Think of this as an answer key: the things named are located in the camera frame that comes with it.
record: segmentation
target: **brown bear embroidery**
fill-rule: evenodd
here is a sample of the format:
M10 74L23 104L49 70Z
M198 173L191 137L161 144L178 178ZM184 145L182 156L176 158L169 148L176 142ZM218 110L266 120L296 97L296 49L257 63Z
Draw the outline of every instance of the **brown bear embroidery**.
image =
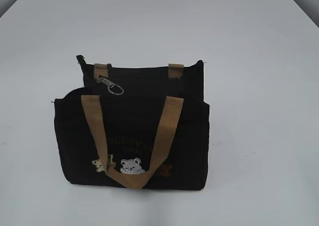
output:
M170 163L163 163L160 165L160 167L157 169L155 172L156 177L163 177L163 178L168 178L171 176L170 170L173 168L172 164Z

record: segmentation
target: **metal keychain hook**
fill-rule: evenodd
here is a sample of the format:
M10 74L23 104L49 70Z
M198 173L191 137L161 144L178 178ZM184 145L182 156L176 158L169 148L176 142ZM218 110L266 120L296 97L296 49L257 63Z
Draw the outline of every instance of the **metal keychain hook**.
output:
M122 95L122 94L124 93L124 89L123 89L121 86L119 86L119 85L117 85L117 84L111 82L109 79L107 79L107 78L105 78L105 77L103 77L103 76L101 76L101 75L100 75L100 78L98 78L98 79L96 80L96 82L97 82L97 83L104 83L106 86L108 86L108 91L109 91L111 94L114 94L114 95ZM119 92L119 93L113 92L113 91L112 91L112 88L114 88L114 87L120 89L120 92Z

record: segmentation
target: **black bag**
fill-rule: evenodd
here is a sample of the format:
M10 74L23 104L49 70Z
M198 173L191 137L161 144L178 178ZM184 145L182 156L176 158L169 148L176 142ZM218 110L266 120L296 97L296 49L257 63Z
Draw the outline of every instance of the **black bag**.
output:
M83 72L84 86L94 89L94 93L107 96L122 93L118 87L108 91L107 84L98 81L105 77L120 86L125 95L135 96L173 96L181 98L204 99L204 63L199 60L195 65L184 67L169 64L157 68L114 68L111 64L87 64L82 55L77 60Z
M85 87L55 100L66 179L132 189L202 189L209 140L203 62L120 69L77 59Z
M55 132L68 181L134 189L200 190L205 186L209 138L206 103L185 99L181 107L180 98L106 98L88 93L78 89L55 100ZM104 139L99 139L96 131ZM105 165L102 157L108 160ZM115 171L111 172L115 176L110 172L106 175L104 168ZM118 179L118 175L130 178Z

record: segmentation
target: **white backdrop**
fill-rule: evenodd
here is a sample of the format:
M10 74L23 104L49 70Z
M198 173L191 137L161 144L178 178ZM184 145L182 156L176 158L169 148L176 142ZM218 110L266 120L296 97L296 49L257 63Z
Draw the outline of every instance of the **white backdrop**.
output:
M292 0L19 0L0 19L0 225L317 226L318 51ZM77 54L207 62L204 190L64 179L51 101L82 86Z

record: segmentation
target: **tan handle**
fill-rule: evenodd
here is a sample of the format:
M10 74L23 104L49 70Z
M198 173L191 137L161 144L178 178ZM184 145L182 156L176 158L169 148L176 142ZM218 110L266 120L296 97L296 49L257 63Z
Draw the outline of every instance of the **tan handle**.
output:
M108 162L108 147L100 96L83 95L81 101L105 173L126 188L142 188L158 167L167 159L175 136L184 99L166 97L155 137L150 169L138 175L120 173L114 169L114 165Z
M100 78L100 75L104 77L109 77L109 68L111 68L112 65L110 63L108 64L101 64L101 63L95 63L94 64L94 79Z
M168 78L178 78L183 76L184 65L169 63L168 65Z
M100 75L104 77L109 77L109 69L112 67L110 63L108 64L101 64L95 63L94 64L94 79L98 79ZM175 64L169 63L168 65L168 78L178 78L180 79L183 76L184 72L184 65L182 64Z

